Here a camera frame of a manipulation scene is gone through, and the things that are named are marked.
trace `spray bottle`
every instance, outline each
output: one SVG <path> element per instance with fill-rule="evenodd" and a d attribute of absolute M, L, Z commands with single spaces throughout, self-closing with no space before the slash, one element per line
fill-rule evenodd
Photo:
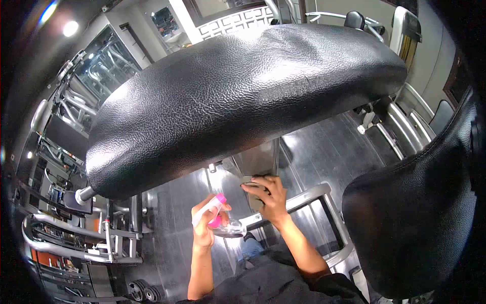
<path fill-rule="evenodd" d="M 196 212 L 196 214 L 194 214 L 194 217 L 192 218 L 192 226 L 196 228 L 196 226 L 199 224 L 199 221 L 201 220 L 203 213 L 206 212 L 206 210 L 214 206 L 218 209 L 219 213 L 221 207 L 225 203 L 226 197 L 222 193 L 218 193 L 209 201 L 209 203 L 207 203 L 203 208 Z M 208 223 L 208 226 L 213 228 L 214 235 L 220 237 L 243 237 L 246 234 L 246 226 L 243 226 L 243 224 L 236 219 L 230 218 L 228 225 L 226 227 L 223 226 L 220 215 L 215 216 L 215 218 Z"/>

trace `black padded cushion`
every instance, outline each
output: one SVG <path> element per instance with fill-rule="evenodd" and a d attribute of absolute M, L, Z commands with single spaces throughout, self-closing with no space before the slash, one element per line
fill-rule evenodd
<path fill-rule="evenodd" d="M 146 68 L 105 101 L 91 187 L 126 198 L 399 90 L 404 63 L 351 28 L 277 25 L 217 36 Z"/>
<path fill-rule="evenodd" d="M 343 216 L 364 275 L 379 294 L 408 299 L 451 274 L 471 228 L 476 197 L 469 181 L 472 90 L 421 152 L 356 178 Z"/>

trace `ceiling light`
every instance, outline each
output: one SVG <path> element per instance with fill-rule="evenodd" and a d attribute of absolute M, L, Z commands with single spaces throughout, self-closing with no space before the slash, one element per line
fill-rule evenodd
<path fill-rule="evenodd" d="M 62 30 L 62 33 L 66 37 L 71 37 L 78 30 L 78 27 L 79 27 L 79 24 L 76 21 L 69 21 L 64 26 L 64 29 Z"/>
<path fill-rule="evenodd" d="M 54 11 L 56 10 L 56 7 L 57 7 L 57 3 L 56 1 L 52 2 L 47 8 L 46 10 L 42 13 L 42 16 L 40 17 L 40 22 L 41 23 L 44 23 L 47 21 L 47 19 L 49 19 L 52 14 L 54 13 Z"/>

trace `shoe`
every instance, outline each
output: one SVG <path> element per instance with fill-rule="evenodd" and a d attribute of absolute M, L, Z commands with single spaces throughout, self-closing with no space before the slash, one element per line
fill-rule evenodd
<path fill-rule="evenodd" d="M 246 242 L 246 240 L 247 240 L 247 239 L 249 239 L 249 238 L 252 238 L 252 239 L 254 239 L 255 241 L 257 240 L 257 239 L 255 238 L 255 236 L 253 235 L 253 233 L 251 233 L 250 231 L 248 231 L 248 232 L 247 232 L 247 233 L 244 235 L 244 237 L 243 237 L 243 241 L 245 241 L 245 242 Z"/>

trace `gym floor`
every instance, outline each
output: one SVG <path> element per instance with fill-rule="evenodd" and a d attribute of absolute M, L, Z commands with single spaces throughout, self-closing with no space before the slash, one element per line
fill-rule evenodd
<path fill-rule="evenodd" d="M 398 161 L 391 147 L 373 127 L 365 135 L 357 131 L 362 116 L 346 112 L 282 137 L 278 174 L 288 189 L 288 199 L 322 182 L 331 186 L 331 197 L 341 210 L 346 186 L 359 175 Z M 240 179 L 217 166 L 215 173 L 200 169 L 143 193 L 148 233 L 142 240 L 143 264 L 120 267 L 128 284 L 143 279 L 163 290 L 168 303 L 186 298 L 191 273 L 191 208 L 209 193 L 223 192 L 232 206 L 231 218 L 252 215 Z M 338 241 L 319 202 L 292 212 L 292 218 L 322 255 L 338 250 Z M 278 241 L 271 224 L 252 231 L 261 243 Z M 216 237 L 212 249 L 215 285 L 233 275 L 241 239 Z M 353 252 L 334 271 L 348 275 L 358 265 Z"/>

